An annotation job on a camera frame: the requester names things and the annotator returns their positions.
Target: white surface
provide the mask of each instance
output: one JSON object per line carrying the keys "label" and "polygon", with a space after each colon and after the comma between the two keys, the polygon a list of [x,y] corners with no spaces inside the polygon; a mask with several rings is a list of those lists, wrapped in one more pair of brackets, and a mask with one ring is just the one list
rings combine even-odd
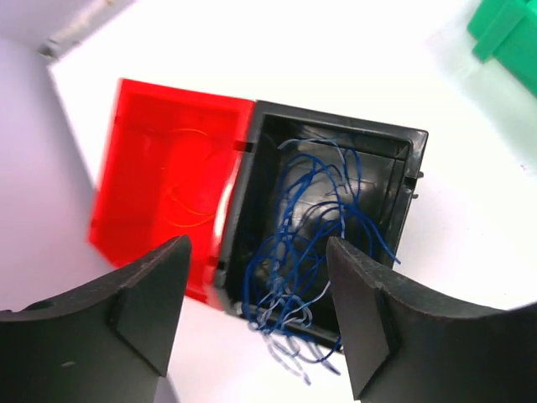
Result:
{"label": "white surface", "polygon": [[[399,270],[510,308],[537,299],[537,100],[469,55],[474,4],[145,0],[53,73],[94,180],[119,77],[428,130]],[[308,368],[307,387],[244,322],[187,300],[169,373],[182,403],[350,402],[333,363],[342,377]]]}

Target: gray wall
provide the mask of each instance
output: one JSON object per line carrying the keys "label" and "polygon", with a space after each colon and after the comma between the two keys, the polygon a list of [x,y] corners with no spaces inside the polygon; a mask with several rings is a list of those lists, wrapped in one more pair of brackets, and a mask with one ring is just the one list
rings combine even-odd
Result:
{"label": "gray wall", "polygon": [[5,39],[0,139],[0,310],[17,311],[111,266],[86,242],[93,189],[45,60]]}

